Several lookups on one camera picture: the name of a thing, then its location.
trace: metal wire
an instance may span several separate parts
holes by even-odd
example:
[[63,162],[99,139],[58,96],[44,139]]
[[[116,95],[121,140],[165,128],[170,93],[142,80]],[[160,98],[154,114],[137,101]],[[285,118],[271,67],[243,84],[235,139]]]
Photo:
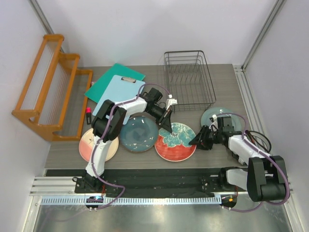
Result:
[[164,62],[167,87],[178,100],[174,111],[206,110],[216,102],[203,51],[166,52]]

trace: white wall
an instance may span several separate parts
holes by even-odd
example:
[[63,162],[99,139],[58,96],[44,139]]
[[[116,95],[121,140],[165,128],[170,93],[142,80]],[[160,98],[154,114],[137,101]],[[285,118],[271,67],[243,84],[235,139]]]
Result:
[[307,0],[286,1],[247,69],[273,153],[285,159],[304,223],[309,218],[308,12]]
[[156,65],[166,51],[196,49],[209,63],[242,64],[275,1],[38,0],[84,66]]
[[26,0],[0,7],[0,227],[20,231],[35,175],[42,174],[49,143],[11,115],[42,42],[44,30]]

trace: dish rack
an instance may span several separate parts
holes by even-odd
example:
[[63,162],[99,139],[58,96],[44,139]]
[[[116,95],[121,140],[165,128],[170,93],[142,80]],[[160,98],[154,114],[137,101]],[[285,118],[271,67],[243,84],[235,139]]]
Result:
[[[78,141],[81,138],[92,70],[77,69],[80,56],[60,51],[64,37],[60,34],[45,35],[34,60],[24,88],[12,115],[47,141]],[[78,91],[76,82],[84,82]],[[83,104],[70,108],[81,93]],[[77,119],[75,128],[66,131],[70,118]]]
[[203,51],[166,52],[164,62],[166,86],[178,100],[174,111],[206,110],[216,102]]

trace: wooden rack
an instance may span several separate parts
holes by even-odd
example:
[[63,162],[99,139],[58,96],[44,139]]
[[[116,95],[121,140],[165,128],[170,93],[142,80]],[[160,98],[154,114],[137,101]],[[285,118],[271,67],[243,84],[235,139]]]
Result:
[[80,56],[60,51],[64,37],[60,34],[45,35],[34,60],[25,86],[12,115],[47,141],[78,141],[81,138],[87,97],[84,97],[74,134],[61,133],[65,127],[76,79],[83,78],[84,92],[90,88],[92,70],[77,68]]

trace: light blue clipboard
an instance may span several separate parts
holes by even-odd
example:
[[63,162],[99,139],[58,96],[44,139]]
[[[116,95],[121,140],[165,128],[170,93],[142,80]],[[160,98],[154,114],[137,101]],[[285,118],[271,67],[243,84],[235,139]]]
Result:
[[[114,75],[106,90],[104,91],[100,101],[98,102],[92,115],[97,115],[104,101],[109,99],[113,102],[123,102],[136,97],[140,87],[145,84],[144,81]],[[124,124],[127,123],[130,116],[125,117]]]

